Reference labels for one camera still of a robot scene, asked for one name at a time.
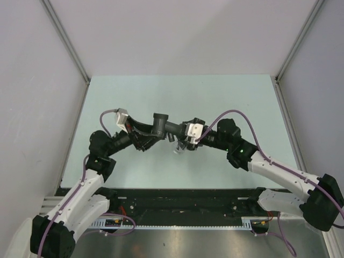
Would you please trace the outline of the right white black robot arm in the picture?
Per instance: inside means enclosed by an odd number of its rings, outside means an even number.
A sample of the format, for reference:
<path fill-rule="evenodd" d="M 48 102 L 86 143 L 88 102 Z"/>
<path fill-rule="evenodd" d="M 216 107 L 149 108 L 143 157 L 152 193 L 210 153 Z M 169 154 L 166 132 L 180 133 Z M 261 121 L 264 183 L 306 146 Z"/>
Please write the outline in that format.
<path fill-rule="evenodd" d="M 329 231 L 338 215 L 343 214 L 343 195 L 333 176 L 319 177 L 278 163 L 257 143 L 243 139 L 233 119 L 219 120 L 215 131 L 203 121 L 182 123 L 176 137 L 189 150 L 198 145 L 224 150 L 234 168 L 264 176 L 288 189 L 295 200 L 289 203 L 287 212 L 301 214 L 318 230 Z"/>

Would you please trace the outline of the clear plastic threaded connector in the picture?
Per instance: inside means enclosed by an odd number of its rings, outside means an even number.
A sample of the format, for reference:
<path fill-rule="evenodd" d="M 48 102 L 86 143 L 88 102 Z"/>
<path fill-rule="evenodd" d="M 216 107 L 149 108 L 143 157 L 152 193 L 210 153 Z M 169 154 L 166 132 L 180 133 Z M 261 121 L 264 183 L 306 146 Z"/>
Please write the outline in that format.
<path fill-rule="evenodd" d="M 187 149 L 187 142 L 185 140 L 176 140 L 174 143 L 173 153 L 177 155 L 183 154 Z"/>

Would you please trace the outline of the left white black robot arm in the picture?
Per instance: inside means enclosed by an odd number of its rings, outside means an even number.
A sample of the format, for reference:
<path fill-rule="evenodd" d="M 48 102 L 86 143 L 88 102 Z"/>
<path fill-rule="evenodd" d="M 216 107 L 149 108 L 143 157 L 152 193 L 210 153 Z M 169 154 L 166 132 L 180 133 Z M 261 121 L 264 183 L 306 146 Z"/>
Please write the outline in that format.
<path fill-rule="evenodd" d="M 106 112 L 101 113 L 102 129 L 90 136 L 80 179 L 51 211 L 33 218 L 30 251 L 37 257 L 71 257 L 96 219 L 118 211 L 116 191 L 104 187 L 116 165 L 113 154 L 130 145 L 145 151 L 166 137 L 166 114 L 155 113 L 149 125 L 134 120 L 125 110 L 114 109 L 113 113 L 120 132 L 111 134 L 103 122 Z"/>

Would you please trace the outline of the dark grey pipe fitting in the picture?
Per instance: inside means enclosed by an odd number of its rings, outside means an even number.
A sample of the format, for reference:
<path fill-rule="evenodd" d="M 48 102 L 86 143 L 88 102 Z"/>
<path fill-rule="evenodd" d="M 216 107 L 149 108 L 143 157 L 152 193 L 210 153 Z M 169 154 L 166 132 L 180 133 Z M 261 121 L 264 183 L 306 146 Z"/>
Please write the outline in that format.
<path fill-rule="evenodd" d="M 168 138 L 169 142 L 177 140 L 184 140 L 187 136 L 185 134 L 185 124 L 175 124 L 168 121 L 167 114 L 154 113 L 153 126 L 151 133 L 161 139 Z"/>

